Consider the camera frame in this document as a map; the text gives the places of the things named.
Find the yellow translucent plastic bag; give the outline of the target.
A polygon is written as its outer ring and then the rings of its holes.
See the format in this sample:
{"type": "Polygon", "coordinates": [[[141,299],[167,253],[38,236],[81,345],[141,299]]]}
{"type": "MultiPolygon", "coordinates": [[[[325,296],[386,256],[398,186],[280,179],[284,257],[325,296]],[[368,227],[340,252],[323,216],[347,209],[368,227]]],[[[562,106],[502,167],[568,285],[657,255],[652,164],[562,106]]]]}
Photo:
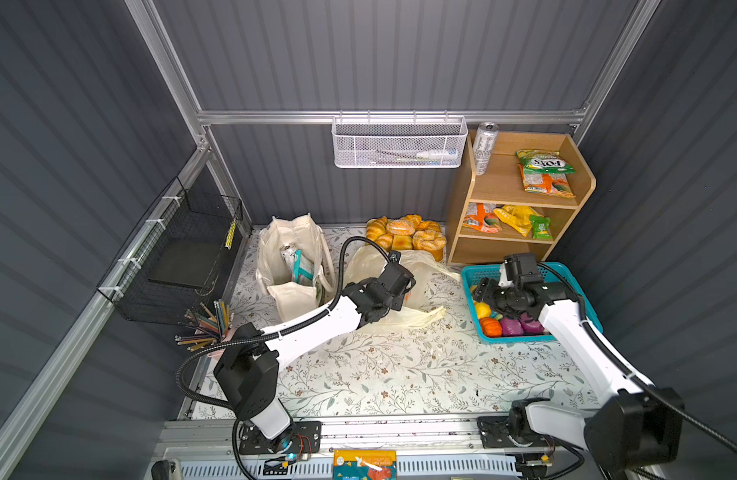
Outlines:
{"type": "Polygon", "coordinates": [[[426,251],[384,255],[372,246],[360,248],[346,264],[342,290],[362,314],[358,332],[403,333],[444,319],[446,304],[432,304],[436,275],[462,281],[460,273],[436,262],[426,251]]]}

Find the teal snack packet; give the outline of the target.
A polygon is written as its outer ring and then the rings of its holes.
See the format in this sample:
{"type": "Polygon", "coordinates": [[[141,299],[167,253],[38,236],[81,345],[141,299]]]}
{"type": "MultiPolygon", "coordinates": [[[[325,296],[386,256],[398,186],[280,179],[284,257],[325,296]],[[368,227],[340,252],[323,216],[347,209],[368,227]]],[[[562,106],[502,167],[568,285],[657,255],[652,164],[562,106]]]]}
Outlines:
{"type": "Polygon", "coordinates": [[[312,286],[314,284],[314,276],[316,276],[314,263],[308,260],[301,251],[300,259],[296,266],[294,266],[294,270],[292,270],[292,280],[300,285],[312,286]]]}

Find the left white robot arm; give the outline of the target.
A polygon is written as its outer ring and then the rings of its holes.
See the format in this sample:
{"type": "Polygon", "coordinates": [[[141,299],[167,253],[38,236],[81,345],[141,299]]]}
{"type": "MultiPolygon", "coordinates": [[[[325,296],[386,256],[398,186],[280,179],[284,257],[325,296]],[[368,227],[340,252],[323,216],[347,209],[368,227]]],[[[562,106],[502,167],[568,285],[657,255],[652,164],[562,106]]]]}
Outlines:
{"type": "Polygon", "coordinates": [[[391,252],[389,258],[379,276],[342,288],[335,306],[322,306],[282,324],[271,340],[261,344],[224,350],[214,379],[236,419],[254,426],[272,452],[287,450],[296,436],[294,420],[278,398],[278,374],[318,346],[399,311],[416,285],[414,275],[400,264],[400,252],[391,252]]]}

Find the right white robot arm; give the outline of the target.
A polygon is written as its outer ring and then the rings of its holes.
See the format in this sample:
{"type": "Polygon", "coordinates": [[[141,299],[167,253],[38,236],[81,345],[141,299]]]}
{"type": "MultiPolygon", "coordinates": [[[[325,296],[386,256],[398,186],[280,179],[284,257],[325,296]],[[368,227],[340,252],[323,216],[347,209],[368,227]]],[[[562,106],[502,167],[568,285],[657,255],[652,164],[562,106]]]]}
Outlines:
{"type": "Polygon", "coordinates": [[[467,267],[464,290],[482,340],[485,325],[506,321],[502,342],[523,334],[555,338],[570,355],[598,402],[597,409],[562,406],[550,396],[516,400],[503,431],[514,444],[541,440],[586,451],[606,474],[621,474],[678,457],[684,423],[682,398],[658,388],[606,340],[578,283],[562,267],[532,253],[500,265],[467,267]]]}

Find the cream canvas tote bag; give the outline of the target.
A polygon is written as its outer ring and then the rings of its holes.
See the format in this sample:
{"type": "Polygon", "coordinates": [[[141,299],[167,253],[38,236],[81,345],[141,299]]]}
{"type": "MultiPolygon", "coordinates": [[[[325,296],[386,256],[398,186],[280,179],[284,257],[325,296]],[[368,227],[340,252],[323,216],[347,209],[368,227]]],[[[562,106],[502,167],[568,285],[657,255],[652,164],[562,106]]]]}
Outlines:
{"type": "Polygon", "coordinates": [[[312,216],[274,218],[260,232],[256,281],[272,296],[284,322],[334,299],[336,268],[324,231],[312,216]]]}

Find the white Monster energy can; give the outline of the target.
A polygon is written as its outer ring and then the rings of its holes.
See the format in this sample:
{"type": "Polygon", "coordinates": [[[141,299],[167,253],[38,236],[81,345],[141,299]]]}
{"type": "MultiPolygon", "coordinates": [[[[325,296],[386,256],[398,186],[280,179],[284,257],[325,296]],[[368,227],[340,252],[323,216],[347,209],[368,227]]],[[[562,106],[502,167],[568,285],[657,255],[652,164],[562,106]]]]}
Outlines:
{"type": "Polygon", "coordinates": [[[298,246],[296,245],[286,244],[280,250],[280,256],[282,256],[282,260],[284,260],[286,266],[294,270],[294,266],[296,266],[298,260],[300,259],[300,249],[298,249],[298,246]]]}

